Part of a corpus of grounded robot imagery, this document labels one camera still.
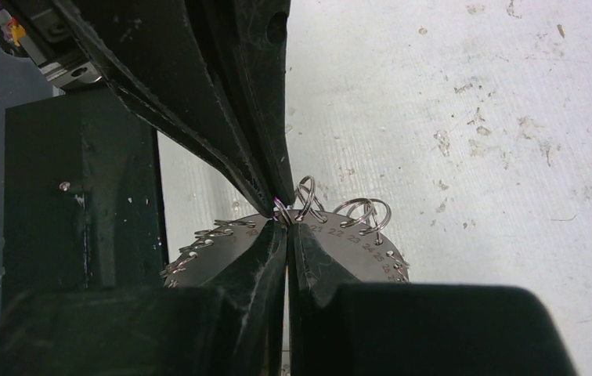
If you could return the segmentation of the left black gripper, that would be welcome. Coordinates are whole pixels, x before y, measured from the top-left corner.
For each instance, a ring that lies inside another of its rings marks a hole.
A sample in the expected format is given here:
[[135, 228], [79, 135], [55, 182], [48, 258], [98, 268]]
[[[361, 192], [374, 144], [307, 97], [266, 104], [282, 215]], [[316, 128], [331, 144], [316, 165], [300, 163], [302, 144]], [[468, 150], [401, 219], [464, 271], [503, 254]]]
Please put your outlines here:
[[208, 73], [187, 2], [0, 4], [11, 17], [12, 42], [52, 86], [79, 90], [104, 78], [133, 114], [221, 172], [269, 217], [274, 204], [256, 205], [262, 195], [252, 189], [265, 184], [252, 165], [247, 140], [222, 86]]

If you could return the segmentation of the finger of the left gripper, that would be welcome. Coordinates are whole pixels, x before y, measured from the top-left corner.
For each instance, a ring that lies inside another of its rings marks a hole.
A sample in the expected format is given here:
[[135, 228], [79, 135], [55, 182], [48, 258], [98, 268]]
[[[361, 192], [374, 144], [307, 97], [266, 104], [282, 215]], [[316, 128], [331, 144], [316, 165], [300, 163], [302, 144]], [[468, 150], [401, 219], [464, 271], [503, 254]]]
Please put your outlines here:
[[257, 206], [294, 203], [285, 136], [289, 1], [188, 1], [186, 9], [212, 80], [222, 86], [264, 187]]

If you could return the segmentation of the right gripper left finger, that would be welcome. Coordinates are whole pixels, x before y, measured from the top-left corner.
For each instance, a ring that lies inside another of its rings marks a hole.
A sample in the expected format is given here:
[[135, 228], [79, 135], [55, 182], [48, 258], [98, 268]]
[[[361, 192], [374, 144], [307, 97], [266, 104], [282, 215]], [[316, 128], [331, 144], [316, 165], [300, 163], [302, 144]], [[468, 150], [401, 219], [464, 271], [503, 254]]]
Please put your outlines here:
[[286, 245], [268, 222], [200, 287], [23, 295], [0, 321], [0, 375], [278, 375]]

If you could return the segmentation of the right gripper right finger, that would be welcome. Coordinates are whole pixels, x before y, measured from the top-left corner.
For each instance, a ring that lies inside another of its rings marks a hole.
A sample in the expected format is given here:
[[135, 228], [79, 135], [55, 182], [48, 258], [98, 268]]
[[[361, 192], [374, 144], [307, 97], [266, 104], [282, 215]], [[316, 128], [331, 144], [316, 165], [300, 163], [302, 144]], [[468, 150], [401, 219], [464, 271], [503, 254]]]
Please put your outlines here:
[[362, 282], [308, 226], [292, 226], [286, 244], [294, 375], [576, 373], [525, 289]]

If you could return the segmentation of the metal disc with key rings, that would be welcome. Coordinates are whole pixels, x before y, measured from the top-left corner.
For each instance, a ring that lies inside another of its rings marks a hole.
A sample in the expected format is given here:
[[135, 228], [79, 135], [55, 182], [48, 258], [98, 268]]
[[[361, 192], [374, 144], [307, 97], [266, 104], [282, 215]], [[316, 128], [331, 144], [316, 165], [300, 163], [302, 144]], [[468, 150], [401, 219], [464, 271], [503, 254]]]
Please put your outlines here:
[[[304, 224], [330, 257], [352, 275], [367, 282], [407, 284], [409, 263], [382, 233], [392, 210], [376, 198], [355, 198], [325, 210], [316, 195], [316, 181], [305, 176], [297, 185], [294, 208], [286, 211], [294, 224]], [[195, 241], [161, 271], [166, 287], [201, 285], [238, 259], [255, 241], [269, 219], [249, 215], [217, 219], [209, 230], [195, 233]]]

